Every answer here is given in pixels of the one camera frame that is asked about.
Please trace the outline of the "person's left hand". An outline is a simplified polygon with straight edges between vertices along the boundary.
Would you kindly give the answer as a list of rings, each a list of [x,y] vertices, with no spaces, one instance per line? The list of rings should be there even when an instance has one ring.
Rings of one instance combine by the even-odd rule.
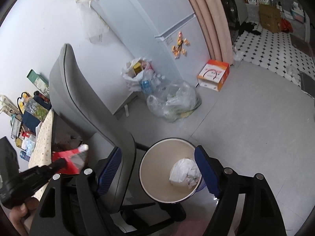
[[[32,220],[35,216],[39,200],[32,197],[20,206],[11,209],[9,219],[20,235],[29,235]]]

